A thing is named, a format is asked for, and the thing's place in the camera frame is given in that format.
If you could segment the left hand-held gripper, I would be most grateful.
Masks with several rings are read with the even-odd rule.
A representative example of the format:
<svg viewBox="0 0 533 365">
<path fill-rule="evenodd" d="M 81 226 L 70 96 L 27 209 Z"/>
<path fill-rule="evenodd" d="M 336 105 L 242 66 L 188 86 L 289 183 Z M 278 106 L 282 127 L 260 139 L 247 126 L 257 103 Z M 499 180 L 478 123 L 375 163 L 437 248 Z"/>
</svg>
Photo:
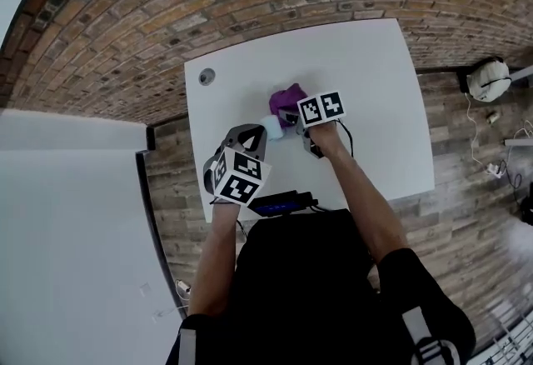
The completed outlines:
<svg viewBox="0 0 533 365">
<path fill-rule="evenodd" d="M 267 130 L 253 123 L 233 127 L 221 148 L 220 153 L 204 164 L 204 188 L 213 196 L 212 203 L 248 206 L 265 186 L 271 172 L 271 165 L 261 161 L 267 148 Z"/>
</svg>

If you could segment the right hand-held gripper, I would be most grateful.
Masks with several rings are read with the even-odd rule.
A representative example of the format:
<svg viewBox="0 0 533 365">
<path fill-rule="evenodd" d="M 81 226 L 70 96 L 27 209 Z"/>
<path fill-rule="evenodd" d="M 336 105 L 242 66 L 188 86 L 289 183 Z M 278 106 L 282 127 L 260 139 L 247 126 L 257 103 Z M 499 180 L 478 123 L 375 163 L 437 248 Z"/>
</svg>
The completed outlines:
<svg viewBox="0 0 533 365">
<path fill-rule="evenodd" d="M 321 149 L 311 139 L 309 128 L 337 121 L 346 116 L 346 109 L 338 91 L 322 92 L 305 97 L 296 103 L 297 110 L 280 109 L 278 117 L 282 128 L 296 127 L 304 149 L 316 158 L 322 158 Z"/>
</svg>

